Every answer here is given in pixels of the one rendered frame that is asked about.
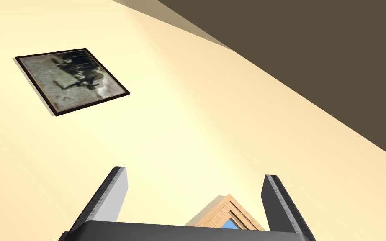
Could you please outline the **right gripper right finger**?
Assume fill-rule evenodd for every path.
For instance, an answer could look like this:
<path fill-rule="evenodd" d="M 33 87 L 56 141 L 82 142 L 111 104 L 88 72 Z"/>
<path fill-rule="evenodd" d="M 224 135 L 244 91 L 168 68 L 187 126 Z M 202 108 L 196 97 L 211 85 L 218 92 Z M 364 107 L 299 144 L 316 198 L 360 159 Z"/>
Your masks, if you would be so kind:
<path fill-rule="evenodd" d="M 270 231 L 314 236 L 277 175 L 265 176 L 261 199 Z"/>

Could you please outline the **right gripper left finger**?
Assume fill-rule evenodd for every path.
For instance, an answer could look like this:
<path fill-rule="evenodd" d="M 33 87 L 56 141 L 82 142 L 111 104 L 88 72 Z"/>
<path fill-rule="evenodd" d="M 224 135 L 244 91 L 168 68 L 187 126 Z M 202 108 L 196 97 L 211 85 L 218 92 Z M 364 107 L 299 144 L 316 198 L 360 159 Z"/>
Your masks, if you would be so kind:
<path fill-rule="evenodd" d="M 126 167 L 114 167 L 76 219 L 69 232 L 90 220 L 115 222 L 128 191 Z"/>

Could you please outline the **wooden-framed window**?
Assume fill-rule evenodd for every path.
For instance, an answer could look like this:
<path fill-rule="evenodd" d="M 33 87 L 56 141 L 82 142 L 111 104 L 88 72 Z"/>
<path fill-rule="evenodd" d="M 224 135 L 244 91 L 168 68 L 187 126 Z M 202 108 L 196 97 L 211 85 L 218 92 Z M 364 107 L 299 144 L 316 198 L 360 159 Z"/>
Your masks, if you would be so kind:
<path fill-rule="evenodd" d="M 265 230 L 230 194 L 215 197 L 186 226 Z"/>

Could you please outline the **dark-framed wall picture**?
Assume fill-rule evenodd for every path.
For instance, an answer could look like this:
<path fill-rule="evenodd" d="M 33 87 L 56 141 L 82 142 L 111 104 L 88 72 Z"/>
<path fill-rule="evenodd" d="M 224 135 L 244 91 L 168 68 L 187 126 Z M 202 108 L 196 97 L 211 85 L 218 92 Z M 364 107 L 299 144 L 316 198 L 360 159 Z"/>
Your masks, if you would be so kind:
<path fill-rule="evenodd" d="M 130 94 L 87 48 L 17 56 L 15 61 L 54 116 Z"/>

